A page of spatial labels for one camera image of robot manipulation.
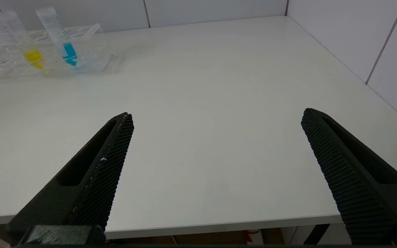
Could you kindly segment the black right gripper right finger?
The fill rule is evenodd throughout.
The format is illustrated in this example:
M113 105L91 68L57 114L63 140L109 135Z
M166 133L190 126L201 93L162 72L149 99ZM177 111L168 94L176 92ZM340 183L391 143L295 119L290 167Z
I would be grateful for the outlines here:
M301 126L354 245L397 245L397 171L327 114Z

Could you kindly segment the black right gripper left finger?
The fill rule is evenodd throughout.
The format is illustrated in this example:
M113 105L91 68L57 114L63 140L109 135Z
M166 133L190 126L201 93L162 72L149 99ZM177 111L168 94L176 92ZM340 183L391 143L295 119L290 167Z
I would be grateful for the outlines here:
M130 113L107 121L8 223L11 243L104 243L133 131Z

